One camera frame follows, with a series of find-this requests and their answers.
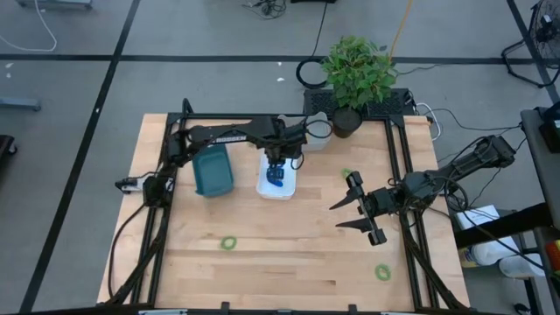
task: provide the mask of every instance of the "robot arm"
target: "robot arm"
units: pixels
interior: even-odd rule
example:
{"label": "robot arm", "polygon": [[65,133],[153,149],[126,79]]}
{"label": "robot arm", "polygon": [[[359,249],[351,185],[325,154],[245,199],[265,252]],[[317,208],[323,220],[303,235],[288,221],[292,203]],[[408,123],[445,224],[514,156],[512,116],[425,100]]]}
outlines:
{"label": "robot arm", "polygon": [[262,116],[244,124],[221,126],[194,126],[181,128],[165,139],[164,158],[159,169],[137,178],[125,178],[115,183],[123,193],[143,191],[144,202],[150,207],[161,207],[165,193],[172,188],[172,176],[179,167],[192,161],[194,156],[211,144],[250,142],[264,149],[271,168],[282,166],[286,158],[299,158],[301,146],[306,144],[305,120],[286,127],[283,120]]}
{"label": "robot arm", "polygon": [[358,212],[364,216],[359,220],[340,223],[337,227],[357,228],[367,232],[372,246],[387,241],[381,228],[377,227],[375,217],[384,214],[399,214],[402,227],[402,238],[405,247],[416,258],[426,276],[432,281],[437,292],[450,309],[467,310],[447,289],[430,263],[424,258],[422,250],[410,231],[406,220],[409,211],[423,211],[428,208],[443,190],[458,189],[453,183],[476,172],[481,168],[507,167],[515,159],[515,150],[501,136],[486,136],[476,143],[473,152],[451,161],[448,165],[435,171],[415,171],[406,174],[401,182],[391,188],[380,188],[364,193],[361,176],[357,171],[346,177],[348,191],[346,197],[332,206],[336,209],[354,200],[360,202]]}
{"label": "robot arm", "polygon": [[270,165],[283,165],[286,158],[301,156],[301,145],[307,143],[305,133],[303,123],[286,127],[284,121],[271,116],[257,117],[244,124],[194,126],[171,135],[167,161],[182,167],[209,144],[250,142],[257,149],[264,148]]}

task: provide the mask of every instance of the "blue object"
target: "blue object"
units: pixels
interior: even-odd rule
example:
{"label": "blue object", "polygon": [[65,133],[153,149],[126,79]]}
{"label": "blue object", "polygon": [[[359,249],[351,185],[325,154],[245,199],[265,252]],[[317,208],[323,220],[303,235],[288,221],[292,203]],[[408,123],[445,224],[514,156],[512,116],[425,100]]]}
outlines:
{"label": "blue object", "polygon": [[282,179],[284,179],[284,169],[282,165],[275,165],[274,167],[271,165],[266,170],[266,179],[274,186],[282,187],[284,183]]}
{"label": "blue object", "polygon": [[192,159],[196,193],[205,197],[217,197],[234,189],[228,151],[224,144],[205,148]]}

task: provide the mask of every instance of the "potted plant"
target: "potted plant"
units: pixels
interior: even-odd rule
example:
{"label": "potted plant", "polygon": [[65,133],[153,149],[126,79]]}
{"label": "potted plant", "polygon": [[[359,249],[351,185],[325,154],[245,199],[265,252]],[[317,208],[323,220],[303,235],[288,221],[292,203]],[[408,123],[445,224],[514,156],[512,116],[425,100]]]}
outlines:
{"label": "potted plant", "polygon": [[377,46],[364,38],[342,38],[323,61],[327,82],[333,85],[333,97],[339,107],[332,113],[334,134],[350,137],[361,125],[362,110],[369,102],[382,103],[391,95],[396,72],[386,46]]}

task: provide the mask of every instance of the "green plant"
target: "green plant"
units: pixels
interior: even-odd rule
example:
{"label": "green plant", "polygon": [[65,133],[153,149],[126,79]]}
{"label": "green plant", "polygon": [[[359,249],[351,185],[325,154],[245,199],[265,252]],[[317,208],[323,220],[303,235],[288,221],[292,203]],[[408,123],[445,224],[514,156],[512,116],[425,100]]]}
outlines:
{"label": "green plant", "polygon": [[377,48],[372,42],[354,36],[342,38],[331,47],[323,61],[327,82],[333,84],[334,98],[339,106],[361,109],[368,102],[383,102],[391,94],[396,72],[386,46]]}

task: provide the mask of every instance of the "green rubber band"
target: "green rubber band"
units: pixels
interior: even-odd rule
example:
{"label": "green rubber band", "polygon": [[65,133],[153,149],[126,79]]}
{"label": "green rubber band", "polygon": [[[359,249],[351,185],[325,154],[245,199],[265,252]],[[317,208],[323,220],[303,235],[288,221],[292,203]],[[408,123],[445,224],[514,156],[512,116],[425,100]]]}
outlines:
{"label": "green rubber band", "polygon": [[237,239],[233,236],[226,236],[221,239],[220,247],[222,249],[232,250],[235,248],[235,245],[237,245]]}
{"label": "green rubber band", "polygon": [[351,172],[352,172],[352,170],[350,170],[350,169],[342,169],[342,178],[346,179],[348,177],[348,175],[350,175]]}
{"label": "green rubber band", "polygon": [[375,276],[381,281],[391,280],[391,269],[386,264],[378,264],[375,267]]}

